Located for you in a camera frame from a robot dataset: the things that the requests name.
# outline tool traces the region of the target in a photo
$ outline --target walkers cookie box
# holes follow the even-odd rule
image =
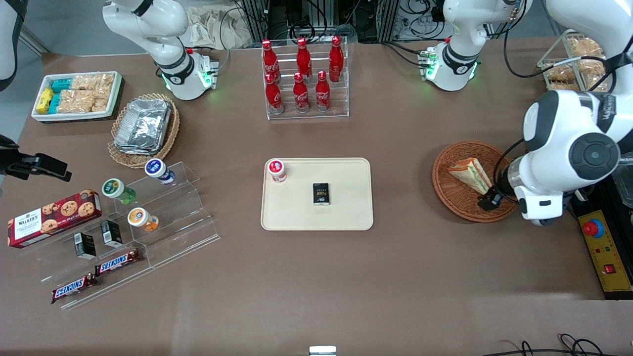
[[[7,244],[23,248],[100,216],[99,195],[87,189],[9,220]]]

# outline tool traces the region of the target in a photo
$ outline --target black box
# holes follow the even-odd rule
[[[315,205],[330,205],[330,191],[328,183],[312,184]]]
[[[101,223],[101,233],[103,234],[103,243],[111,247],[123,246],[121,238],[121,230],[116,222],[106,220]]]
[[[78,232],[75,234],[75,253],[77,257],[88,260],[97,257],[97,250],[94,248],[94,239],[90,235]]]

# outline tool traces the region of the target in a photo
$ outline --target table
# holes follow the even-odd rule
[[[510,41],[513,66],[533,70],[553,41]],[[177,102],[181,127],[166,159],[200,176],[196,186],[222,239],[69,312],[49,305],[32,260],[1,248],[4,353],[272,356],[336,345],[340,355],[480,355],[512,350],[504,340],[558,347],[556,334],[565,332],[630,353],[633,304],[601,300],[573,219],[543,228],[515,212],[496,224],[471,224],[433,191],[430,170],[443,147],[464,139],[508,147],[521,135],[525,109],[544,92],[541,78],[507,71],[501,48],[489,41],[472,82],[442,92],[389,49],[354,45],[351,115],[320,124],[268,122],[260,52],[234,51],[217,90]],[[45,74],[93,70],[123,75],[124,103],[168,94],[146,55],[44,56]],[[0,220],[111,176],[141,178],[108,156],[110,127],[29,119],[22,150],[68,162],[73,178],[6,179]],[[269,158],[337,156],[372,164],[369,231],[261,228]]]

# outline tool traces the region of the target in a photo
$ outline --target white bottle cap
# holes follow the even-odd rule
[[[274,159],[268,164],[268,173],[274,177],[278,177],[285,172],[284,163],[281,160]]]
[[[134,208],[127,214],[127,222],[132,226],[140,227],[147,224],[149,213],[143,208]]]
[[[160,158],[152,158],[145,163],[145,174],[152,178],[158,178],[165,174],[167,165]]]
[[[108,198],[118,198],[123,190],[125,190],[125,185],[117,178],[110,178],[101,186],[101,192]]]

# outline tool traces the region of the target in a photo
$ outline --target wicker basket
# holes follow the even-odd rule
[[[494,146],[480,141],[461,141],[444,148],[433,163],[433,188],[439,199],[455,214],[474,222],[495,222],[509,216],[517,207],[515,204],[503,199],[499,208],[487,212],[477,205],[480,194],[447,170],[459,160],[474,157],[492,180],[494,165],[501,154]],[[509,164],[510,160],[504,158],[499,170]]]
[[[167,127],[167,132],[165,134],[165,142],[163,143],[163,149],[160,150],[154,156],[144,156],[144,155],[129,155],[127,153],[120,152],[116,147],[114,141],[108,143],[108,151],[110,152],[110,157],[118,163],[122,165],[134,168],[134,169],[142,169],[145,167],[145,163],[152,158],[160,158],[164,159],[172,149],[173,142],[176,140],[176,135],[178,134],[178,127],[180,127],[180,115],[178,114],[178,109],[176,109],[176,105],[174,105],[173,101],[162,95],[162,94],[144,94],[139,96],[136,99],[146,99],[146,100],[154,100],[161,99],[165,100],[172,105],[172,113],[169,119],[169,126]],[[123,110],[116,117],[115,123],[112,125],[112,138],[116,137],[116,133],[121,126],[121,120],[125,116],[127,112],[127,108],[129,107],[129,103],[125,105]]]

